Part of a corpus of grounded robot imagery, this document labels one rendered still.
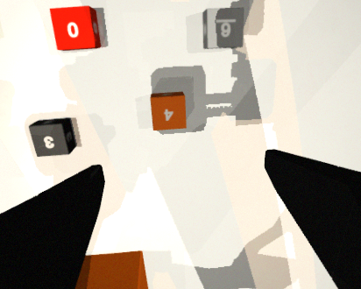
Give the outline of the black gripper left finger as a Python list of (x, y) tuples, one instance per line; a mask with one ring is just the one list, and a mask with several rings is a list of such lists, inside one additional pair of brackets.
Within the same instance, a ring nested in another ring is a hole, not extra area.
[(75, 289), (104, 185), (93, 165), (0, 213), (0, 289)]

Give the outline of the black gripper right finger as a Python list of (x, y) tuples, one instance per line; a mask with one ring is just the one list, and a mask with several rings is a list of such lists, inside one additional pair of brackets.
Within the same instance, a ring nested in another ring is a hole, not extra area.
[(338, 289), (361, 289), (361, 172), (276, 149), (265, 170)]

